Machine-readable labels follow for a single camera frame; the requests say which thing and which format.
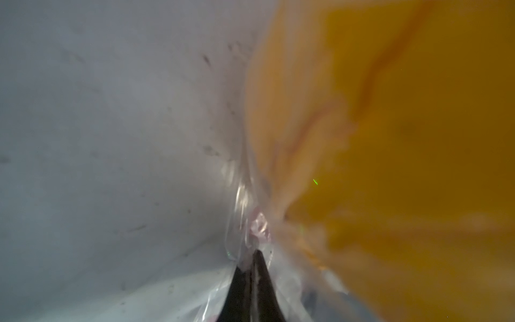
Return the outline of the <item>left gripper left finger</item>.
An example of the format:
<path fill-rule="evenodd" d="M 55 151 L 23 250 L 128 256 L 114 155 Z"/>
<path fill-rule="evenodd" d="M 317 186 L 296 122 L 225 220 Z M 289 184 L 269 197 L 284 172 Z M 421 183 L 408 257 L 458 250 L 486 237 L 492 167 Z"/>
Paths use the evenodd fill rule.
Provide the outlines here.
<path fill-rule="evenodd" d="M 236 267 L 217 322 L 251 322 L 251 269 Z"/>

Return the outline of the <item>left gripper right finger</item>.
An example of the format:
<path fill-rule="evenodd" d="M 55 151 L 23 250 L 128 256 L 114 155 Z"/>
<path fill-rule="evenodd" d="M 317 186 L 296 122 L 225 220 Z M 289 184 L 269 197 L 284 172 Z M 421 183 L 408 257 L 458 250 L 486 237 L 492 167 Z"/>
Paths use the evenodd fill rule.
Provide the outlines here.
<path fill-rule="evenodd" d="M 261 250 L 253 253 L 252 321 L 286 322 Z"/>

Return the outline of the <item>clear zip-top bag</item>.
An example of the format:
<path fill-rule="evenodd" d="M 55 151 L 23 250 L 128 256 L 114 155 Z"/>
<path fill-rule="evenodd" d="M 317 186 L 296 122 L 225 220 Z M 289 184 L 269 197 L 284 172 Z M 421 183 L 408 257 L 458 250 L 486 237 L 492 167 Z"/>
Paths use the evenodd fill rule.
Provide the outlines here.
<path fill-rule="evenodd" d="M 230 187 L 236 196 L 225 231 L 225 249 L 234 267 L 211 290 L 194 319 L 217 321 L 236 267 L 250 268 L 252 272 L 253 253 L 261 250 L 286 321 L 379 321 L 377 315 L 349 294 L 331 271 L 323 269 L 319 275 L 330 289 L 317 287 L 311 277 L 293 266 L 272 238 L 269 221 L 260 208 L 265 200 L 266 183 L 259 177 L 254 159 L 270 150 L 287 129 L 286 122 L 255 119 L 245 122 L 245 146 L 231 176 Z"/>

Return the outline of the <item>orange yellow pear bag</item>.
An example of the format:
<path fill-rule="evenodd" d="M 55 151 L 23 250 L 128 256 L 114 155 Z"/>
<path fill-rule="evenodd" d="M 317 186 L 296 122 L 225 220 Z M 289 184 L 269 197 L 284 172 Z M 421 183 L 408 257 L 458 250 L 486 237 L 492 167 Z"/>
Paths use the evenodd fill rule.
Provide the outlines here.
<path fill-rule="evenodd" d="M 385 321 L 514 320 L 513 1 L 279 1 L 245 129 L 308 273 Z"/>

